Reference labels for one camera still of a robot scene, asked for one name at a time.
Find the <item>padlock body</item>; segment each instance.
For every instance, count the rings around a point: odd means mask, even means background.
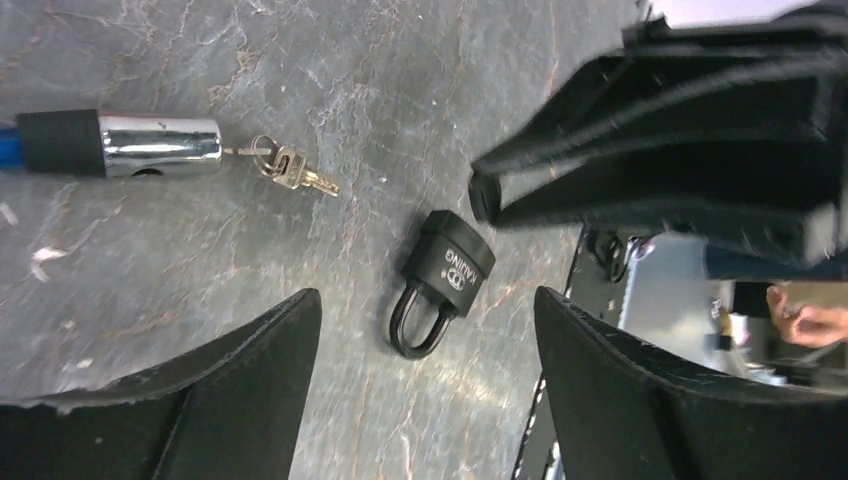
[[[401,272],[407,281],[422,284],[431,301],[448,303],[464,317],[485,280],[480,268],[444,235],[421,235]]]

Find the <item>black padlock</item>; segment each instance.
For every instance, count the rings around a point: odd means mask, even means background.
[[[392,346],[406,358],[429,355],[439,344],[448,324],[464,317],[495,266],[495,254],[477,232],[448,210],[430,213],[401,274],[406,289],[392,312],[389,336]],[[438,305],[439,316],[427,338],[410,345],[403,326],[412,303],[421,294]]]

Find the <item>finger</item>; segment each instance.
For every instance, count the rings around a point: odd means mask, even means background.
[[[766,303],[772,310],[782,310],[786,305],[786,298],[786,293],[780,287],[772,285],[766,290]]]

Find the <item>key ring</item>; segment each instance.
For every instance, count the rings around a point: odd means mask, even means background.
[[[276,178],[283,174],[286,171],[286,167],[288,166],[290,153],[284,147],[282,147],[276,140],[269,137],[268,135],[257,135],[253,137],[250,141],[250,149],[251,150],[259,150],[259,141],[262,139],[267,139],[271,144],[274,145],[272,154],[269,155],[272,160],[269,162],[265,158],[262,158],[262,155],[254,155],[253,156],[253,164],[256,165],[256,168],[259,169],[259,173],[268,177],[268,178]]]

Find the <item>key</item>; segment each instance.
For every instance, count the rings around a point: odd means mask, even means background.
[[[225,148],[224,153],[227,155],[250,157],[256,155],[271,155],[274,153],[274,150],[270,148]]]
[[[283,173],[274,177],[274,183],[292,190],[297,187],[312,187],[327,195],[339,196],[339,186],[329,178],[306,165],[306,159],[289,148],[281,147],[275,163],[285,163]]]

